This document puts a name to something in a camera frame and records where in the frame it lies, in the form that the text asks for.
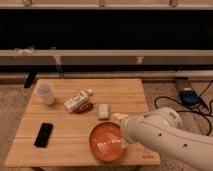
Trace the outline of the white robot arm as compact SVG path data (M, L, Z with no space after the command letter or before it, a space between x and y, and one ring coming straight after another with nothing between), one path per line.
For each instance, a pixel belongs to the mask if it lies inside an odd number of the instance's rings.
M180 115L168 107L128 116L120 123L127 143L140 143L201 171L213 171L213 137L184 131L181 126Z

